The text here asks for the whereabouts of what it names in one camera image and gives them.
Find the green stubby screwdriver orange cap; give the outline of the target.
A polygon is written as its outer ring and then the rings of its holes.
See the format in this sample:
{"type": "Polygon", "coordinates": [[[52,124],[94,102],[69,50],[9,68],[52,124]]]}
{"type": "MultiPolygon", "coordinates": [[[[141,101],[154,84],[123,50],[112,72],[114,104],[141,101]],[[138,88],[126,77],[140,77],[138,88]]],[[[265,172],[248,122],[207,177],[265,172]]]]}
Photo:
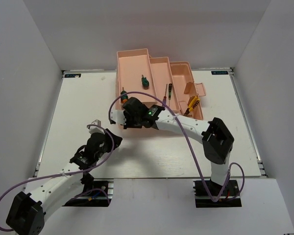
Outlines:
{"type": "Polygon", "coordinates": [[[124,89],[124,87],[122,87],[122,91],[121,91],[120,95],[121,95],[121,98],[120,98],[121,104],[126,103],[128,101],[128,95],[127,95],[127,91],[124,89]]]}

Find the pink plastic toolbox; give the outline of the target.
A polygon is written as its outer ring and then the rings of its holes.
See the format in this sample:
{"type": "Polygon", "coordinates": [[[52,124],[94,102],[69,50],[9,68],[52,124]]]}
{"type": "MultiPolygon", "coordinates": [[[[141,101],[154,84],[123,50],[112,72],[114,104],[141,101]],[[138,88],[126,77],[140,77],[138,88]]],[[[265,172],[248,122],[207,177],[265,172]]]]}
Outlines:
{"type": "Polygon", "coordinates": [[[117,53],[116,96],[122,87],[147,107],[160,105],[166,84],[172,83],[170,108],[178,114],[184,114],[195,96],[206,96],[203,83],[197,83],[187,61],[171,62],[168,57],[151,57],[148,49],[125,50],[117,53]],[[142,74],[149,81],[149,88],[141,83],[142,74]]]}

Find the black green precision screwdriver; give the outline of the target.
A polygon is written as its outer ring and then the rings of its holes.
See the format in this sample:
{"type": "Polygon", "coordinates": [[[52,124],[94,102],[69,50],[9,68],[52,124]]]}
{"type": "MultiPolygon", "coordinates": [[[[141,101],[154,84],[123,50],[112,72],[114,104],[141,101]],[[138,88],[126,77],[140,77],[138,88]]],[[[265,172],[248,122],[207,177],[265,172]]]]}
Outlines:
{"type": "Polygon", "coordinates": [[[168,106],[170,106],[170,101],[171,101],[171,97],[172,97],[172,83],[168,84],[168,106]]]}

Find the large yellow needle-nose pliers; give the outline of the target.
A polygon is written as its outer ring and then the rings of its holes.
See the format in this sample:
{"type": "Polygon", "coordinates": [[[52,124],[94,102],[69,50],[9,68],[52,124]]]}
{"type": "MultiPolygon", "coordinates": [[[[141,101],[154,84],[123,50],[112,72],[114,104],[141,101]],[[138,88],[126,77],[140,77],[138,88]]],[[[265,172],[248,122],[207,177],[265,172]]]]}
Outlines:
{"type": "Polygon", "coordinates": [[[188,108],[186,109],[185,113],[183,114],[184,116],[187,116],[193,109],[200,103],[200,99],[198,96],[195,96],[190,104],[188,105],[188,108]]]}

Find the blue handled thin screwdriver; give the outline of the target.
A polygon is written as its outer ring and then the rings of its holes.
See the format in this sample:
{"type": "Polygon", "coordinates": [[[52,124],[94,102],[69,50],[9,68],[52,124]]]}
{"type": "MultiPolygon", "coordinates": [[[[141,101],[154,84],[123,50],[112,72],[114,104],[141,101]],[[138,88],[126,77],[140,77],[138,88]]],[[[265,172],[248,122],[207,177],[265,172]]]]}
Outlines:
{"type": "Polygon", "coordinates": [[[168,89],[168,84],[166,84],[165,94],[164,94],[163,99],[162,99],[163,105],[165,105],[166,102],[167,102],[167,89],[168,89]]]}

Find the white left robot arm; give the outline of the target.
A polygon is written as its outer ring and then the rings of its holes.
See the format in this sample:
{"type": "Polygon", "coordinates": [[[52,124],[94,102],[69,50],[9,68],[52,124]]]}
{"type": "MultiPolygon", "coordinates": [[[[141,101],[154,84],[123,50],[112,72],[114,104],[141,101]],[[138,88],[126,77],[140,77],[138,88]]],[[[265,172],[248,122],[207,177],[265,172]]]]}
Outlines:
{"type": "Polygon", "coordinates": [[[108,129],[93,132],[58,177],[53,176],[31,192],[20,192],[14,197],[6,224],[19,235],[39,234],[52,214],[75,195],[93,192],[92,168],[105,153],[118,148],[122,140],[108,129]]]}

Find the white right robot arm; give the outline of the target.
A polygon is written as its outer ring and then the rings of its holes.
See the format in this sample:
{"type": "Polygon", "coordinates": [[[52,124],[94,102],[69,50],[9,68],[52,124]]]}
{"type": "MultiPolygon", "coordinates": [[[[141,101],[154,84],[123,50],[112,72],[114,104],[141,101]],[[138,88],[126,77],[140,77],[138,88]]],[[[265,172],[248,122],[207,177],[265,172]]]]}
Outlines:
{"type": "Polygon", "coordinates": [[[125,128],[153,128],[181,134],[203,146],[204,156],[211,162],[211,188],[217,195],[229,190],[229,156],[234,137],[220,118],[212,121],[182,116],[158,105],[147,107],[135,97],[124,105],[125,128]]]}

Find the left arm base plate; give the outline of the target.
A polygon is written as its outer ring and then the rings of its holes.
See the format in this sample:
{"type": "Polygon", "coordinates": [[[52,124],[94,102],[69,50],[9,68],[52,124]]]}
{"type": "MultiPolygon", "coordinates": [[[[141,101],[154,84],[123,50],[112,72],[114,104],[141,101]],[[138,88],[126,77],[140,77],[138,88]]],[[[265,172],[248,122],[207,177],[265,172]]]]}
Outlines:
{"type": "Polygon", "coordinates": [[[82,195],[70,199],[64,207],[108,207],[112,202],[114,181],[93,180],[84,186],[82,195]]]}

